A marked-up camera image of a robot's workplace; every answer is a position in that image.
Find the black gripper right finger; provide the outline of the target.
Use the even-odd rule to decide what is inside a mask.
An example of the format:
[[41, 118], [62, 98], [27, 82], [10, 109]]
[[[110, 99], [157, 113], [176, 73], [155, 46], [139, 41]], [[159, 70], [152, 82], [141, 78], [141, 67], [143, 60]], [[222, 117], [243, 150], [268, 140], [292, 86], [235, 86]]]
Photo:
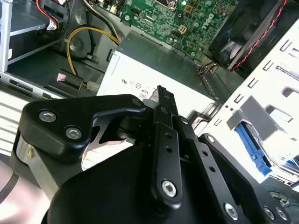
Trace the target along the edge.
[[209, 134], [196, 137], [182, 116], [174, 119], [183, 148], [202, 178], [220, 224], [290, 224], [286, 210]]

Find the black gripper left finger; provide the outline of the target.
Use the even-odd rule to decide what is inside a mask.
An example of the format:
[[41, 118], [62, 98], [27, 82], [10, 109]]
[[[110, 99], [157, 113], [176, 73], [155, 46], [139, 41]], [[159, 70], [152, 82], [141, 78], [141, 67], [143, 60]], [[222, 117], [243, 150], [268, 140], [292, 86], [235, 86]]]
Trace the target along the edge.
[[36, 101], [26, 105], [18, 127], [18, 157], [49, 199], [85, 172], [83, 155], [101, 143], [148, 141], [157, 122], [173, 126], [174, 95], [158, 86], [148, 106], [130, 94]]

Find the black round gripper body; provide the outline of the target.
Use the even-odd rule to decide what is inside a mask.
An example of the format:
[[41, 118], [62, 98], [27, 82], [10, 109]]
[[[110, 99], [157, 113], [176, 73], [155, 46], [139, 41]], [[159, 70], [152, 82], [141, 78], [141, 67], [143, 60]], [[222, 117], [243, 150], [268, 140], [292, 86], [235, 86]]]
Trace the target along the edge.
[[207, 145], [175, 117], [148, 141], [68, 180], [47, 212], [49, 224], [223, 224], [225, 186]]

